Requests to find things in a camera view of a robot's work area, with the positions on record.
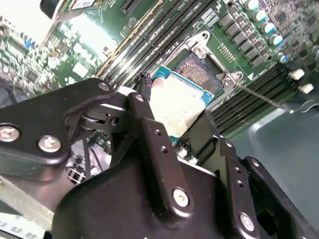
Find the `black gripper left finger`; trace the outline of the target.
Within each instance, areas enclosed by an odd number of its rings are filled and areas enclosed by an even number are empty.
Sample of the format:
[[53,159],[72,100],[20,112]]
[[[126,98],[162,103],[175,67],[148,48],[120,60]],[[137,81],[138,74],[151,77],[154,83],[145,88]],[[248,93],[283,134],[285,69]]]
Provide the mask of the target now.
[[64,170],[71,145],[94,133],[112,136],[111,167],[139,162],[153,213],[165,224],[192,216],[194,199],[167,131],[144,91],[124,96],[90,78],[0,111],[0,173],[47,182]]

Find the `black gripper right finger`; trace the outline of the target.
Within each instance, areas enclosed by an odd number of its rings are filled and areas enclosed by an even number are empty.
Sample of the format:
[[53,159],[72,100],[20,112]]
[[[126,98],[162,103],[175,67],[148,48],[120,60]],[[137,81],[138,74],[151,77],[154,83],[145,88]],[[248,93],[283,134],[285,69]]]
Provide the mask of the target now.
[[217,218],[230,239],[317,239],[291,199],[254,157],[239,158],[203,110],[188,130],[199,165],[217,177]]

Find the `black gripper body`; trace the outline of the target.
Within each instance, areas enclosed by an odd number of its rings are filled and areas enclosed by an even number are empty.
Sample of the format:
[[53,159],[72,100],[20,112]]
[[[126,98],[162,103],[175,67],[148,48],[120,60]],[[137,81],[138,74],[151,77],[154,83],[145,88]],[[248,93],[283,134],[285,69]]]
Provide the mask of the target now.
[[130,159],[68,192],[52,222],[55,239],[247,239],[244,226],[226,224],[227,213],[217,204],[217,178],[181,161],[195,208],[176,227],[160,221],[141,164]]

